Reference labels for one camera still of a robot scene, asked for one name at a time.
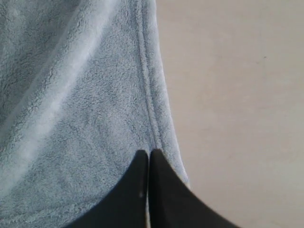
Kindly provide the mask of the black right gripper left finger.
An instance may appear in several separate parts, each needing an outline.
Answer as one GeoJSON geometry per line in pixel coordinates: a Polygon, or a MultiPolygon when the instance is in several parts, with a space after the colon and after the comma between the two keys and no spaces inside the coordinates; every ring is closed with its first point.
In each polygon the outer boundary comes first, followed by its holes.
{"type": "Polygon", "coordinates": [[[145,228],[148,155],[138,150],[123,177],[92,209],[68,228],[145,228]]]}

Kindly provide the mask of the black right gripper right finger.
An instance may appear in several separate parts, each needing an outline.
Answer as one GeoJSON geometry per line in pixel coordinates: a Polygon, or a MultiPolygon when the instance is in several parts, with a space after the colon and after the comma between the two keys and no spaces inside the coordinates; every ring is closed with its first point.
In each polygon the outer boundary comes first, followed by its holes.
{"type": "Polygon", "coordinates": [[[159,149],[150,154],[148,193],[152,228],[237,227],[196,197],[159,149]]]}

